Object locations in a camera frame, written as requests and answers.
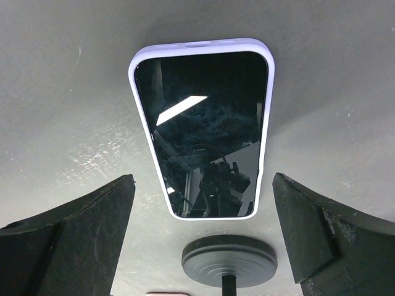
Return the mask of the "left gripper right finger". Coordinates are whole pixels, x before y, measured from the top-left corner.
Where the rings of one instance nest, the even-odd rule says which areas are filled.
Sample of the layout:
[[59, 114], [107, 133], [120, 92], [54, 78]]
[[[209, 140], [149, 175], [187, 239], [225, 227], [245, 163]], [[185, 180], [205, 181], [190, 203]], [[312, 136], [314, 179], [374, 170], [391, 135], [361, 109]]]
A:
[[288, 176], [273, 194], [295, 283], [304, 295], [394, 295], [394, 223]]

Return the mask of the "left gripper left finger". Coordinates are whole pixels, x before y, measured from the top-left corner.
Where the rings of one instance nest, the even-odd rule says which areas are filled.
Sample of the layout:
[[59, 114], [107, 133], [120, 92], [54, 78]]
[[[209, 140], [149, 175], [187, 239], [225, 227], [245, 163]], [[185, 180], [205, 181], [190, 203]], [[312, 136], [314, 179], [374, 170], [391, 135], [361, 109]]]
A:
[[1, 228], [1, 295], [110, 295], [134, 196], [123, 175]]

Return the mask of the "black clamp phone stand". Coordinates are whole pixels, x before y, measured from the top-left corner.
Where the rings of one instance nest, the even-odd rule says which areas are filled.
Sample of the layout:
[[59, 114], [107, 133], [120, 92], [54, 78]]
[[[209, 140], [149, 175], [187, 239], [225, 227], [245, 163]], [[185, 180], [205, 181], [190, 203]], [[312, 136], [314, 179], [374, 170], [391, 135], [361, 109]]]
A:
[[254, 287], [274, 277], [278, 263], [274, 249], [248, 236], [215, 235], [189, 243], [181, 256], [185, 274], [205, 286], [218, 287], [222, 295]]

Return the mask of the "phone with lavender case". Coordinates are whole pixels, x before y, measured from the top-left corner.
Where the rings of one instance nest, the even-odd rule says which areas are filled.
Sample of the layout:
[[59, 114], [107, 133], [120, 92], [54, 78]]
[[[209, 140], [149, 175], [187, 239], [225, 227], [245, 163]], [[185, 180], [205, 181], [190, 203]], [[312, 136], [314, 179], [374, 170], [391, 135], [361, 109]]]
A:
[[128, 77], [170, 214], [254, 216], [275, 78], [267, 45], [234, 38], [146, 46]]

